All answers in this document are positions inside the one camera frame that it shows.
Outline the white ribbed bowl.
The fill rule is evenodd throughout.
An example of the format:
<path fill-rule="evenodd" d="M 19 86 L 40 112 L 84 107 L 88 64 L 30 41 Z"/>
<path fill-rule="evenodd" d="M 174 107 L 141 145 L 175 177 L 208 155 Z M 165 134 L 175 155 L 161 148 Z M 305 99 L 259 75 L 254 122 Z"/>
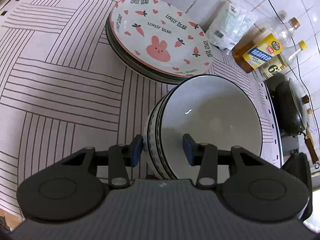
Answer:
<path fill-rule="evenodd" d="M 151 110 L 148 118 L 145 122 L 143 130 L 144 139 L 144 155 L 146 157 L 150 172 L 152 172 L 156 178 L 168 179 L 167 172 L 161 163 L 161 159 L 157 152 L 157 143 L 155 138 L 155 121 L 161 103 L 157 102 Z"/>
<path fill-rule="evenodd" d="M 174 179 L 196 180 L 200 169 L 187 161 L 184 134 L 220 150 L 239 145 L 257 156 L 262 152 L 262 127 L 253 102 L 223 77 L 201 75 L 176 86 L 162 103 L 157 120 L 161 160 Z"/>
<path fill-rule="evenodd" d="M 161 149 L 161 142 L 159 139 L 159 124 L 160 124 L 160 109 L 162 107 L 162 103 L 165 101 L 166 96 L 164 96 L 163 98 L 161 98 L 161 100 L 159 101 L 161 104 L 159 105 L 159 109 L 158 109 L 158 113 L 157 113 L 157 117 L 156 117 L 156 121 L 155 121 L 155 138 L 156 138 L 156 143 L 157 143 L 157 152 L 159 154 L 159 157 L 161 159 L 161 163 L 163 164 L 163 167 L 165 168 L 167 175 L 168 175 L 168 179 L 177 179 L 177 177 L 175 176 L 174 172 L 172 171 L 172 169 L 169 167 L 168 162 L 165 159 L 164 153 Z"/>

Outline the pink bunny carrot plate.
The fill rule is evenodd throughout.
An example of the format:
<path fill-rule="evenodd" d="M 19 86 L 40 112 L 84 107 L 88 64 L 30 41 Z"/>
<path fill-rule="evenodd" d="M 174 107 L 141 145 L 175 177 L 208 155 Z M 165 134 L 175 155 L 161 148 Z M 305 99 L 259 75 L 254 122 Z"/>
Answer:
<path fill-rule="evenodd" d="M 190 77 L 212 65 L 210 42 L 181 9 L 161 0 L 121 0 L 109 14 L 112 33 L 129 55 L 157 72 Z"/>

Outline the black wok with lid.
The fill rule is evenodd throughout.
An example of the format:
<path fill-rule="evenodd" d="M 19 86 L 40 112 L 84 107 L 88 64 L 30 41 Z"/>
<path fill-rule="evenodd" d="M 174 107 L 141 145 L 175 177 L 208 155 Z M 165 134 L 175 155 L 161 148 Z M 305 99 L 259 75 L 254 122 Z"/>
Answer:
<path fill-rule="evenodd" d="M 307 104 L 310 103 L 310 98 L 301 95 L 294 81 L 286 80 L 282 74 L 266 80 L 265 85 L 274 106 L 284 155 L 299 153 L 299 139 L 302 139 L 315 169 L 318 169 L 319 158 L 309 126 L 312 110 Z"/>

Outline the striped white table cover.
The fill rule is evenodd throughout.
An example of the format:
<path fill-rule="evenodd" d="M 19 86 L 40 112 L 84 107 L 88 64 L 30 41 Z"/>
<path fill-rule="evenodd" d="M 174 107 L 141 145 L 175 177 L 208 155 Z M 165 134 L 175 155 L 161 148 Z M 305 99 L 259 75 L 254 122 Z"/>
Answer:
<path fill-rule="evenodd" d="M 119 1 L 1 3 L 3 210 L 22 216 L 21 183 L 73 152 L 129 143 L 172 89 L 111 49 L 105 23 Z"/>

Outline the clear vinegar bottle yellow cap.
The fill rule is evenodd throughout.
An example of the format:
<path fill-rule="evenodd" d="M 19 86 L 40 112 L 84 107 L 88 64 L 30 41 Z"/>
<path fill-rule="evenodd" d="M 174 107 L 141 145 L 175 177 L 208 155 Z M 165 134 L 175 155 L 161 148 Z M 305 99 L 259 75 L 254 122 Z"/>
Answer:
<path fill-rule="evenodd" d="M 272 57 L 269 61 L 262 64 L 253 71 L 253 76 L 258 82 L 263 82 L 278 72 L 289 67 L 295 61 L 299 53 L 307 49 L 306 43 L 301 40 L 297 45 L 285 48 L 281 53 Z"/>

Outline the yellow label cooking oil bottle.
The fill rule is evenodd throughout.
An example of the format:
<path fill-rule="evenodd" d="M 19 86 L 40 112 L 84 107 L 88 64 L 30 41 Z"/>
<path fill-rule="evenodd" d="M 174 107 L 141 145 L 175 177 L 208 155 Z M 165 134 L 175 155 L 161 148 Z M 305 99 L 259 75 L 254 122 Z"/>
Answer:
<path fill-rule="evenodd" d="M 250 73 L 287 48 L 294 31 L 299 27 L 300 23 L 295 17 L 286 23 L 267 22 L 262 32 L 232 52 L 233 58 L 239 67 Z"/>

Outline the white plastic salt bag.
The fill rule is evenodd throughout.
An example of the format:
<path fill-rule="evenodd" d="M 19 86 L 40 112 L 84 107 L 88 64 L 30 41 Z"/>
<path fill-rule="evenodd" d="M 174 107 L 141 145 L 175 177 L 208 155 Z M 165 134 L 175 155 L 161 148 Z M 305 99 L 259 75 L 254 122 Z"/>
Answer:
<path fill-rule="evenodd" d="M 226 1 L 210 24 L 206 35 L 211 45 L 229 54 L 257 20 L 257 15 Z"/>

